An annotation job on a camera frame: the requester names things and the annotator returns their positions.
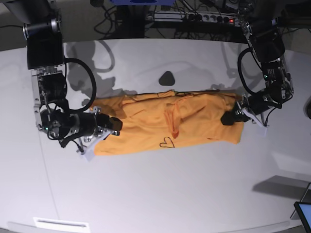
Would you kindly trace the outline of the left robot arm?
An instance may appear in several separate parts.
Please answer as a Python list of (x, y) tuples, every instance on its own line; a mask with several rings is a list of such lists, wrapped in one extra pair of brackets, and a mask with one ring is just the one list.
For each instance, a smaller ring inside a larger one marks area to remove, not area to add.
[[(265, 111), (281, 109), (294, 95), (293, 82), (284, 61), (285, 46), (278, 29), (278, 20), (255, 15), (256, 0), (238, 1), (238, 21), (247, 40), (248, 47), (238, 56), (237, 68), (242, 85), (247, 92), (236, 101), (232, 110), (226, 111), (221, 123), (231, 126), (236, 122), (255, 122), (267, 127), (268, 119), (259, 120)], [(251, 90), (242, 72), (244, 56), (252, 54), (262, 72), (265, 88)]]

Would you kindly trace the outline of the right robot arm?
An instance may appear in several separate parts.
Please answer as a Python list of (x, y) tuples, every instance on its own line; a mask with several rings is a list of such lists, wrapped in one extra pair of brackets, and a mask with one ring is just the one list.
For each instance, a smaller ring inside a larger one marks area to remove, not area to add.
[[(97, 94), (96, 80), (89, 66), (77, 58), (64, 56), (62, 17), (53, 0), (3, 0), (4, 6), (23, 23), (27, 42), (27, 67), (34, 71), (32, 87), (35, 122), (48, 139), (58, 141), (62, 148), (69, 142), (84, 138), (104, 140), (120, 134), (122, 122), (101, 113), (93, 106)], [(79, 109), (71, 109), (66, 72), (58, 66), (68, 63), (81, 65), (91, 82), (91, 97)]]

